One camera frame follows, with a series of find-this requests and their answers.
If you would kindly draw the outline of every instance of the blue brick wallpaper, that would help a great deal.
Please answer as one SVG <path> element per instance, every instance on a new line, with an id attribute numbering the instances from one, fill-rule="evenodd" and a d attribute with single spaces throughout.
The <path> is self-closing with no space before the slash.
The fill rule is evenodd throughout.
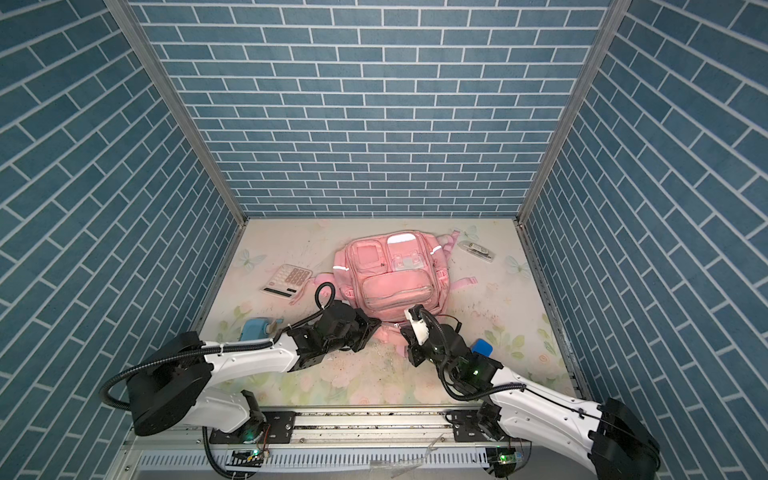
<path id="1" fill-rule="evenodd" d="M 103 477 L 235 226 L 101 0 L 0 12 L 0 478 Z"/>
<path id="2" fill-rule="evenodd" d="M 609 0 L 255 3 L 131 3 L 250 216 L 512 217 Z"/>
<path id="3" fill-rule="evenodd" d="M 662 476 L 768 478 L 768 3 L 634 0 L 528 225 Z"/>

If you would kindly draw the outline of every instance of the aluminum frame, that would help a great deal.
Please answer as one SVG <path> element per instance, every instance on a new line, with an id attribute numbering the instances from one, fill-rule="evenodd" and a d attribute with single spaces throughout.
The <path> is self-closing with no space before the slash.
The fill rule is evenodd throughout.
<path id="1" fill-rule="evenodd" d="M 235 253 L 237 253 L 237 247 L 240 245 L 240 241 L 243 239 L 243 235 L 245 234 L 245 229 L 248 227 L 248 221 L 249 220 L 246 219 L 245 224 L 237 228 L 237 231 L 232 237 L 232 240 L 230 240 L 230 244 L 227 246 L 227 252 L 221 259 L 219 268 L 216 270 L 216 275 L 214 276 L 214 279 L 211 280 L 208 291 L 205 293 L 205 297 L 203 298 L 203 302 L 200 304 L 200 308 L 194 317 L 195 320 L 192 322 L 191 330 L 194 330 L 198 333 L 203 330 L 205 320 L 208 318 L 210 309 L 214 306 L 214 301 L 219 295 L 219 290 L 221 289 L 221 284 L 224 282 L 224 277 L 227 275 L 227 271 L 230 269 L 230 265 L 232 264 L 232 260 L 235 257 Z"/>
<path id="2" fill-rule="evenodd" d="M 203 139 L 203 135 L 197 129 L 197 125 L 192 120 L 187 108 L 184 106 L 184 102 L 181 100 L 179 92 L 174 87 L 173 82 L 170 81 L 168 73 L 165 71 L 163 63 L 157 56 L 157 52 L 152 47 L 152 44 L 147 37 L 147 33 L 139 24 L 139 20 L 136 17 L 131 6 L 127 0 L 104 0 L 109 12 L 112 14 L 115 22 L 117 22 L 120 30 L 125 35 L 128 43 L 133 48 L 134 53 L 144 67 L 144 70 L 149 75 L 160 96 L 163 98 L 170 114 L 174 116 L 176 122 L 179 124 L 181 132 L 184 137 L 189 141 L 190 146 L 197 155 L 197 159 L 203 168 L 208 173 L 211 181 L 213 181 L 216 190 L 224 199 L 224 203 L 232 213 L 237 225 L 244 227 L 247 221 L 246 215 L 243 212 L 240 203 L 235 198 L 232 189 L 230 189 L 227 180 L 222 175 L 221 170 L 216 164 L 213 154 L 210 152 L 208 145 Z"/>
<path id="3" fill-rule="evenodd" d="M 538 257 L 533 249 L 533 243 L 528 235 L 528 229 L 525 228 L 525 225 L 521 225 L 519 222 L 515 222 L 515 226 L 518 231 L 518 236 L 520 237 L 520 243 L 523 246 L 523 251 L 525 252 L 525 258 L 528 260 L 528 266 L 531 268 L 531 275 L 538 288 L 538 293 L 541 296 L 544 309 L 547 311 L 549 323 L 552 327 L 552 333 L 554 333 L 554 339 L 557 340 L 558 348 L 563 356 L 565 369 L 572 375 L 571 382 L 575 384 L 574 387 L 581 394 L 581 398 L 594 400 L 592 391 L 589 389 L 589 384 L 587 383 L 587 377 L 584 376 L 584 372 L 579 366 L 573 345 L 568 338 L 568 333 L 565 331 L 560 310 L 557 303 L 554 301 L 552 290 L 549 288 L 549 282 L 547 282 L 541 264 L 538 262 Z"/>
<path id="4" fill-rule="evenodd" d="M 438 438 L 442 440 L 435 446 L 443 452 L 507 446 L 507 442 L 454 442 L 452 427 L 444 417 L 445 412 L 475 408 L 476 404 L 270 409 L 296 412 L 291 442 L 271 445 L 270 450 L 300 454 L 318 450 L 340 452 L 350 449 L 381 449 L 382 453 L 387 453 L 411 449 L 418 453 L 424 452 L 427 446 Z M 156 455 L 158 451 L 169 452 L 168 455 L 199 455 L 202 449 L 198 427 L 173 427 L 149 437 L 137 437 L 130 432 L 105 478 L 131 480 L 140 470 L 142 458 L 146 455 Z M 214 456 L 218 457 L 220 462 L 234 449 L 243 449 L 243 446 L 211 446 Z M 209 467 L 207 464 L 201 465 L 203 469 Z"/>
<path id="5" fill-rule="evenodd" d="M 523 204 L 520 206 L 520 212 L 518 213 L 518 222 L 520 224 L 525 224 L 531 216 L 536 200 L 541 195 L 541 190 L 544 188 L 544 184 L 552 172 L 554 163 L 558 161 L 558 155 L 563 148 L 563 144 L 565 144 L 565 139 L 568 137 L 571 127 L 573 127 L 576 115 L 581 109 L 587 93 L 589 93 L 592 81 L 598 75 L 598 69 L 605 59 L 608 47 L 611 46 L 611 42 L 614 40 L 616 31 L 619 25 L 621 25 L 621 21 L 624 20 L 624 14 L 627 13 L 631 2 L 632 0 L 613 0 L 605 13 L 598 34 L 594 38 L 594 44 L 589 49 L 589 54 L 584 61 L 584 65 L 581 67 L 581 72 L 579 72 L 579 76 L 576 79 L 573 91 L 568 96 L 568 102 L 565 104 L 565 108 L 563 108 L 558 126 L 550 137 L 547 150 L 544 152 L 541 163 L 533 176 L 531 186 L 528 188 L 528 194 L 525 195 Z"/>

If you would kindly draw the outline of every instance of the metal mounting plate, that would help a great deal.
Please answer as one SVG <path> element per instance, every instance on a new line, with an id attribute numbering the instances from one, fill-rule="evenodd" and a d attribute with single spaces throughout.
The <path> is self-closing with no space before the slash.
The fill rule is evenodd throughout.
<path id="1" fill-rule="evenodd" d="M 477 414 L 477 410 L 449 410 L 446 415 L 451 416 L 453 423 L 453 440 L 457 443 L 466 442 L 487 442 L 483 432 L 473 427 L 472 419 Z"/>
<path id="2" fill-rule="evenodd" d="M 282 412 L 262 412 L 266 417 L 266 424 L 269 426 L 267 431 L 267 443 L 284 444 L 290 443 L 293 434 L 293 423 L 296 421 L 296 413 L 289 411 Z M 224 433 L 214 429 L 210 433 L 210 444 L 243 444 L 237 432 Z"/>

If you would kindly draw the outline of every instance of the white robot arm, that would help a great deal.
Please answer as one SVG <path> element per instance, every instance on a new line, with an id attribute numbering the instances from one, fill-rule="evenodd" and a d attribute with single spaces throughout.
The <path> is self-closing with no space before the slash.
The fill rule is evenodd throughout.
<path id="1" fill-rule="evenodd" d="M 324 286 L 333 289 L 330 283 L 319 287 L 318 306 Z M 609 399 L 601 405 L 530 382 L 472 352 L 458 334 L 458 326 L 438 323 L 421 305 L 407 310 L 406 316 L 412 328 L 403 327 L 401 333 L 409 344 L 411 364 L 433 362 L 453 399 L 483 400 L 477 412 L 463 416 L 465 425 L 492 440 L 527 439 L 548 447 L 597 473 L 599 480 L 654 477 L 660 464 L 659 446 L 621 402 Z M 131 411 L 136 435 L 153 435 L 181 424 L 237 431 L 239 438 L 255 439 L 266 422 L 254 395 L 245 390 L 224 392 L 215 385 L 255 373 L 305 369 L 338 349 L 358 352 L 380 325 L 362 310 L 330 300 L 317 313 L 267 341 L 202 342 L 195 332 L 182 333 L 140 365 L 108 380 L 100 396 L 107 405 Z M 127 380 L 129 402 L 109 393 L 122 380 Z M 515 464 L 501 468 L 508 475 Z"/>
<path id="2" fill-rule="evenodd" d="M 328 303 L 319 292 L 329 287 Z M 274 339 L 256 342 L 202 342 L 195 332 L 181 333 L 140 365 L 109 379 L 99 392 L 101 401 L 128 410 L 136 435 L 153 435 L 176 424 L 213 427 L 229 433 L 247 429 L 254 438 L 264 417 L 253 393 L 228 393 L 215 385 L 263 372 L 294 372 L 316 365 L 339 349 L 360 351 L 381 325 L 362 310 L 334 300 L 331 283 L 321 284 L 315 301 L 320 310 L 282 329 Z M 110 389 L 126 380 L 129 402 Z"/>
<path id="3" fill-rule="evenodd" d="M 598 404 L 531 382 L 472 352 L 453 327 L 438 323 L 421 305 L 406 316 L 412 328 L 402 328 L 401 333 L 409 343 L 410 362 L 433 362 L 453 399 L 483 400 L 474 416 L 461 419 L 465 425 L 490 439 L 519 438 L 543 445 L 581 463 L 600 480 L 655 476 L 659 445 L 623 403 L 609 399 Z"/>

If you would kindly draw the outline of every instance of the black motor joint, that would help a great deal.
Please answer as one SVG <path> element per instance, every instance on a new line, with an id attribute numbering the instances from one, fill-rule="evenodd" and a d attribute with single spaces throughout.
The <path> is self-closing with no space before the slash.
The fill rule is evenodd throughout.
<path id="1" fill-rule="evenodd" d="M 659 443 L 624 403 L 608 399 L 588 454 L 600 480 L 645 480 L 660 468 Z"/>
<path id="2" fill-rule="evenodd" d="M 498 424 L 502 419 L 501 410 L 500 406 L 485 401 L 475 414 L 475 424 L 478 429 L 491 440 L 501 441 L 509 437 Z"/>
<path id="3" fill-rule="evenodd" d="M 381 320 L 368 317 L 361 309 L 331 300 L 315 323 L 285 332 L 296 343 L 299 353 L 299 360 L 290 371 L 316 365 L 327 353 L 336 350 L 360 351 L 380 325 Z"/>
<path id="4" fill-rule="evenodd" d="M 414 319 L 422 318 L 424 311 L 422 305 L 416 305 L 410 309 Z M 471 395 L 492 388 L 493 375 L 504 368 L 496 360 L 472 352 L 462 336 L 447 323 L 429 328 L 429 336 L 423 345 L 419 345 L 411 326 L 402 327 L 400 332 L 408 342 L 410 363 L 419 366 L 428 360 L 438 369 L 444 365 L 445 373 L 451 380 L 453 388 L 462 394 Z"/>
<path id="5" fill-rule="evenodd" d="M 200 350 L 204 345 L 196 332 L 180 333 L 145 362 Z M 154 435 L 176 425 L 197 401 L 213 369 L 203 356 L 193 356 L 134 374 L 127 381 L 127 391 L 136 435 Z"/>

